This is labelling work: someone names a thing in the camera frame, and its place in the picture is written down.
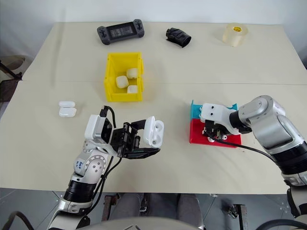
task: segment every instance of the floor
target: floor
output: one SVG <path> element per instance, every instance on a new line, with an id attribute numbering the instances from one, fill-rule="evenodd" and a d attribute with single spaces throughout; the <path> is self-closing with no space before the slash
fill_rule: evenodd
<path id="1" fill-rule="evenodd" d="M 34 229 L 45 230 L 63 192 L 0 188 L 0 228 L 12 211 L 23 212 Z M 154 194 L 153 216 L 176 218 L 176 194 Z M 197 194 L 207 230 L 238 230 L 239 220 L 225 214 L 231 204 L 245 204 L 248 211 L 248 229 L 254 230 L 260 224 L 272 219 L 292 219 L 286 195 L 210 195 Z M 90 213 L 91 223 L 101 220 L 103 196 Z M 18 218 L 12 230 L 26 230 Z M 288 227 L 274 230 L 288 230 Z"/>

